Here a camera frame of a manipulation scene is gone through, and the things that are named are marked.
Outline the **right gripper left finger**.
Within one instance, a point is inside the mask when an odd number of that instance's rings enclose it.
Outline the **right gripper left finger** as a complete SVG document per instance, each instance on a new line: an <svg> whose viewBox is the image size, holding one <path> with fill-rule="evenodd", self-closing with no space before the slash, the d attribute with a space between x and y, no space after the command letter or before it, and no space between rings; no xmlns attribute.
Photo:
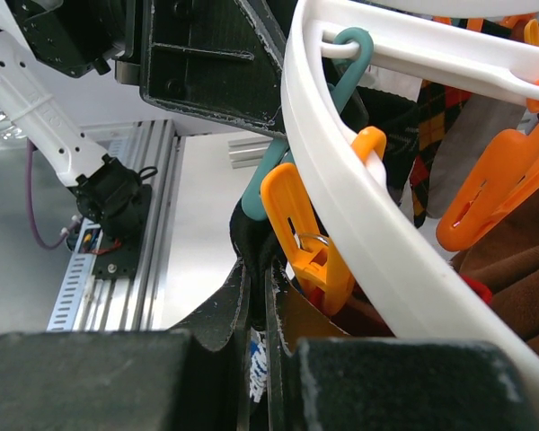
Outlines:
<svg viewBox="0 0 539 431"><path fill-rule="evenodd" d="M250 279L241 261L168 330L0 336L0 430L245 430Z"/></svg>

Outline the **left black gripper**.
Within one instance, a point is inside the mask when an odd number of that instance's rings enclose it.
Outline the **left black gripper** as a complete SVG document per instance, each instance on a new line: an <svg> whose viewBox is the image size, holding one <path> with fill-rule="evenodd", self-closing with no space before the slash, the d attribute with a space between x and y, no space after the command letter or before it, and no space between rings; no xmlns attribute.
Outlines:
<svg viewBox="0 0 539 431"><path fill-rule="evenodd" d="M289 1L10 1L43 65L113 72L163 110L283 137Z"/></svg>

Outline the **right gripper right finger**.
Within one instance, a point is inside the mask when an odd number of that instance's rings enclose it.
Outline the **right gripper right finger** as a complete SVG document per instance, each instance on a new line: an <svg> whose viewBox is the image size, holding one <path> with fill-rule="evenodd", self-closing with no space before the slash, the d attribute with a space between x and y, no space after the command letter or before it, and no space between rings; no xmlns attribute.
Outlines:
<svg viewBox="0 0 539 431"><path fill-rule="evenodd" d="M475 341L355 338L265 273L273 430L537 430L515 367Z"/></svg>

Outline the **teal clothes peg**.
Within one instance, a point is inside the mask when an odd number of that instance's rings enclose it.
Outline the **teal clothes peg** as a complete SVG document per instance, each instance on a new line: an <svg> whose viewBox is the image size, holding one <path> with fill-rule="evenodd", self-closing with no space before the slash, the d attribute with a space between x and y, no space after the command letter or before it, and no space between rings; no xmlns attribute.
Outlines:
<svg viewBox="0 0 539 431"><path fill-rule="evenodd" d="M294 25L286 46L284 76L280 87L283 98L285 138L269 145L241 198L242 211L254 221L268 218L261 201L263 180L282 163L298 163L304 180L316 180L310 195L324 209L333 201L326 181L332 176L318 170L333 158L333 171L349 173L342 177L354 189L365 189L366 170L350 159L349 145L357 134L341 118L348 101L375 53L369 32L349 27L335 33L316 27L303 34L302 25Z"/></svg>

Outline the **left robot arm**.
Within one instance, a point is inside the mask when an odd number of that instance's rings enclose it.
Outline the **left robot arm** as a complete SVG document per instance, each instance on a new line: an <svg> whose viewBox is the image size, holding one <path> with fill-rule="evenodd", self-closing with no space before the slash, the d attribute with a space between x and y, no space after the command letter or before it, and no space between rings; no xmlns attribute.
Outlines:
<svg viewBox="0 0 539 431"><path fill-rule="evenodd" d="M292 1L0 1L0 108L79 211L112 238L142 225L138 173L65 114L31 72L113 73L156 108L282 137L279 96Z"/></svg>

